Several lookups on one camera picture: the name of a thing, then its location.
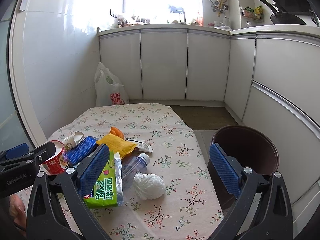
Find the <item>white bottle cap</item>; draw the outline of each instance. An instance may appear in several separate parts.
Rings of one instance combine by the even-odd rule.
[[[142,158],[146,162],[147,165],[150,163],[150,158],[145,153],[140,153],[139,157]]]

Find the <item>yellow wrapper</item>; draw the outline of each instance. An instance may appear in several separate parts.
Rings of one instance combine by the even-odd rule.
[[[137,145],[136,143],[125,141],[111,133],[97,141],[98,145],[101,143],[108,145],[109,151],[113,151],[114,153],[119,152],[121,159],[128,153],[132,152]]]

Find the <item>white plastic shopping bag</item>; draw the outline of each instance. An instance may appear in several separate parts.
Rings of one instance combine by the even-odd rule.
[[[97,93],[97,106],[124,105],[129,103],[129,97],[119,78],[99,62],[94,84]]]

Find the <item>trash can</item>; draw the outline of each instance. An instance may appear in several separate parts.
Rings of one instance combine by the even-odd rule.
[[[271,175],[278,169],[279,155],[274,144],[261,132],[242,125],[227,125],[220,128],[212,138],[211,144],[218,143],[228,156],[235,157],[243,167],[250,167],[256,173]],[[208,171],[211,176],[222,210],[235,201],[223,185],[212,162]]]

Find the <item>silver screw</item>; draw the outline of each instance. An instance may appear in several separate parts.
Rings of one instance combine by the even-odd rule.
[[[38,172],[37,176],[38,176],[38,178],[43,177],[44,176],[44,172],[43,171]]]
[[[243,169],[243,171],[244,171],[245,173],[248,173],[248,174],[252,173],[252,169],[249,168],[249,167],[245,167],[245,168]]]
[[[75,168],[71,167],[71,168],[67,168],[67,173],[68,174],[72,174],[75,172]]]
[[[281,178],[281,173],[280,173],[279,171],[276,171],[276,172],[275,172],[275,176],[276,176],[277,178]]]

